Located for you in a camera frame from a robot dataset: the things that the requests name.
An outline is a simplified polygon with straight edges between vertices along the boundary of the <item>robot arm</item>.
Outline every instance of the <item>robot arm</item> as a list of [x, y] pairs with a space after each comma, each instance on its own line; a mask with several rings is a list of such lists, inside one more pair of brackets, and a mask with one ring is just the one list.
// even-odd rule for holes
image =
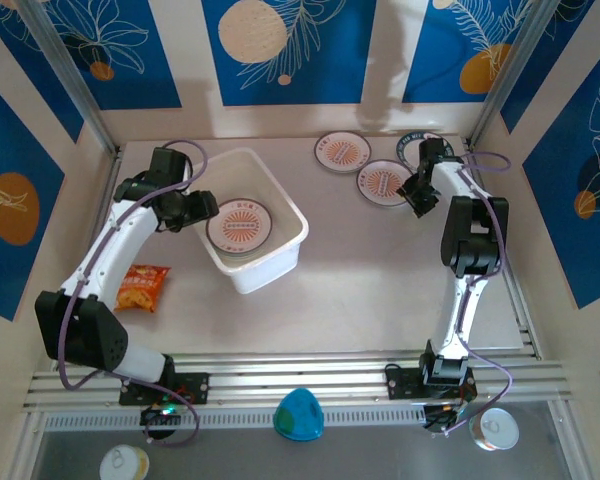
[[488, 282], [484, 276], [493, 273], [500, 261], [495, 226], [480, 197], [493, 207], [506, 238], [507, 200], [489, 195], [461, 173], [464, 168], [460, 158], [444, 156], [442, 139], [427, 139], [420, 144], [418, 171], [398, 190], [418, 218], [435, 207], [438, 197], [449, 204], [440, 254], [452, 281], [444, 298], [443, 317], [420, 359], [425, 385], [458, 386], [464, 382], [468, 352], [460, 339], [468, 343], [478, 301]]
[[[79, 293], [67, 330], [66, 360], [123, 377], [158, 383], [167, 388], [175, 378], [173, 360], [159, 352], [134, 345], [112, 311], [120, 284], [147, 238], [160, 227], [181, 228], [218, 214], [211, 192], [171, 190], [133, 211], [122, 224], [118, 219], [145, 195], [186, 179], [186, 155], [166, 148], [154, 150], [148, 171], [125, 180], [116, 190], [108, 223], [76, 271], [58, 292], [42, 292], [35, 310], [47, 355], [58, 358], [58, 341], [69, 299], [78, 282], [87, 280]], [[102, 251], [102, 239], [116, 231]], [[95, 261], [91, 274], [83, 272]]]

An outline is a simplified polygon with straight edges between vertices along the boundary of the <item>wall mural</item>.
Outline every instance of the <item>wall mural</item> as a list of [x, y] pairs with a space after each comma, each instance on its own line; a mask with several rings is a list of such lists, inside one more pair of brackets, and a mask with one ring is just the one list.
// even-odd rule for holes
[[481, 102], [533, 0], [431, 0], [405, 103]]
[[594, 0], [562, 0], [500, 114], [512, 132]]
[[64, 174], [0, 97], [0, 316], [13, 320]]
[[359, 103], [375, 0], [202, 0], [226, 106]]
[[523, 166], [582, 308], [600, 298], [600, 61]]
[[76, 142], [84, 120], [8, 0], [0, 0], [0, 38], [69, 137]]
[[[181, 106], [148, 0], [47, 0], [43, 6], [100, 108]], [[13, 8], [0, 0], [0, 36], [30, 78], [45, 70], [47, 81], [53, 73]]]

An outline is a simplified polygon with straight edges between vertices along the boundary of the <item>floor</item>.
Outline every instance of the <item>floor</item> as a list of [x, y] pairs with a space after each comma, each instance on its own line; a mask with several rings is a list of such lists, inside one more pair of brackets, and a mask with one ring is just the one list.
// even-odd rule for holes
[[[457, 154], [463, 152], [459, 137], [448, 139]], [[398, 137], [368, 140], [372, 159], [396, 158]], [[445, 205], [419, 220], [408, 205], [372, 205], [358, 192], [355, 174], [334, 174], [318, 164], [315, 141], [201, 141], [210, 155], [252, 148], [308, 219], [309, 236], [295, 270], [240, 295], [192, 228], [153, 235], [135, 263], [172, 270], [155, 314], [116, 314], [132, 340], [181, 353], [424, 348], [441, 318], [449, 282], [439, 257]], [[162, 143], [127, 144], [118, 183], [145, 170], [153, 148]], [[193, 147], [177, 147], [199, 158]], [[204, 187], [204, 177], [198, 185]], [[487, 286], [469, 343], [476, 348], [522, 346], [502, 278]]]

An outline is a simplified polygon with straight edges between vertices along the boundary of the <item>snack bag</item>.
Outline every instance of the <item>snack bag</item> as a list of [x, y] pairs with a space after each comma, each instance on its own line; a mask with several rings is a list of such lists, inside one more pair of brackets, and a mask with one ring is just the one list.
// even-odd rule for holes
[[169, 270], [169, 267], [131, 265], [118, 290], [115, 309], [141, 308], [155, 312], [162, 283]]

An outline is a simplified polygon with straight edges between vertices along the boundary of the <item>white plate with orange design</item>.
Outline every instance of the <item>white plate with orange design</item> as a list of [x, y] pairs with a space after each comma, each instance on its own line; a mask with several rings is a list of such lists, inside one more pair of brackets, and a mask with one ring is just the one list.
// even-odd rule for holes
[[318, 161], [336, 173], [360, 170], [371, 157], [371, 145], [352, 132], [327, 133], [316, 142], [313, 152]]
[[393, 160], [374, 160], [358, 172], [358, 190], [376, 205], [395, 207], [407, 203], [396, 193], [411, 172]]
[[221, 253], [250, 255], [271, 234], [271, 214], [259, 202], [235, 198], [219, 207], [220, 213], [207, 222], [207, 237]]

